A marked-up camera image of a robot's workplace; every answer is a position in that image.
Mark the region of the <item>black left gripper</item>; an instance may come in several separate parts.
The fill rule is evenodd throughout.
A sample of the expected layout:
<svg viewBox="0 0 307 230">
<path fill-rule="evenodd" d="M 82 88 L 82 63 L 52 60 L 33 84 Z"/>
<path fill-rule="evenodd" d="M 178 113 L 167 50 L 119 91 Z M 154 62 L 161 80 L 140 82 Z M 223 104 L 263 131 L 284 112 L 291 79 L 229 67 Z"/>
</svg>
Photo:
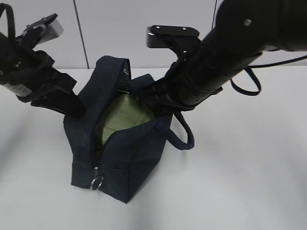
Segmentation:
<svg viewBox="0 0 307 230">
<path fill-rule="evenodd" d="M 23 103 L 82 118 L 86 107 L 73 92 L 76 80 L 53 68 L 53 63 L 41 50 L 2 49 L 0 85 Z"/>
</svg>

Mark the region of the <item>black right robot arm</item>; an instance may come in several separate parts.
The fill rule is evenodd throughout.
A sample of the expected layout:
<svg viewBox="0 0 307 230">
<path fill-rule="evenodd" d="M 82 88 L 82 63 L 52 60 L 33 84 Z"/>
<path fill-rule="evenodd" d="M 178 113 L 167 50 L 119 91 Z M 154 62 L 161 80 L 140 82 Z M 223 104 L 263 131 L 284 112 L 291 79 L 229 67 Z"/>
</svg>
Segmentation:
<svg viewBox="0 0 307 230">
<path fill-rule="evenodd" d="M 187 26 L 152 25 L 149 48 L 168 48 L 177 60 L 161 79 L 130 89 L 134 98 L 157 114 L 193 110 L 263 52 L 307 49 L 304 0 L 224 0 L 212 30 L 204 37 Z"/>
</svg>

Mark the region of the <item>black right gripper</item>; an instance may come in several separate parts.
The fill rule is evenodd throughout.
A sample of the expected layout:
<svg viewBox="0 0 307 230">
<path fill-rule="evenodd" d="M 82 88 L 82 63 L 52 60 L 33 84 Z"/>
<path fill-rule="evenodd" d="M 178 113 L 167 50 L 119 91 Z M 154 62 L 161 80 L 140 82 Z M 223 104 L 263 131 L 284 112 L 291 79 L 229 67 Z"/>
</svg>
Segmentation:
<svg viewBox="0 0 307 230">
<path fill-rule="evenodd" d="M 143 95 L 155 115 L 190 111 L 223 90 L 223 60 L 191 58 L 174 64 L 158 81 L 128 81 L 128 90 Z"/>
</svg>

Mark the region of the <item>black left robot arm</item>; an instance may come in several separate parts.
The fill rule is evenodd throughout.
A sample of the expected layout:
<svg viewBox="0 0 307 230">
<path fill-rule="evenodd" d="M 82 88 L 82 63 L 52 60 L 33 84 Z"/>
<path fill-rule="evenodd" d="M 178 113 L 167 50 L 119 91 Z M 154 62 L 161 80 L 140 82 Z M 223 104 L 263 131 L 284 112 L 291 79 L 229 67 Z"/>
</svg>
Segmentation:
<svg viewBox="0 0 307 230">
<path fill-rule="evenodd" d="M 0 36 L 0 84 L 22 103 L 82 118 L 86 107 L 74 93 L 77 81 L 53 67 L 54 60 L 42 50 L 9 43 Z"/>
</svg>

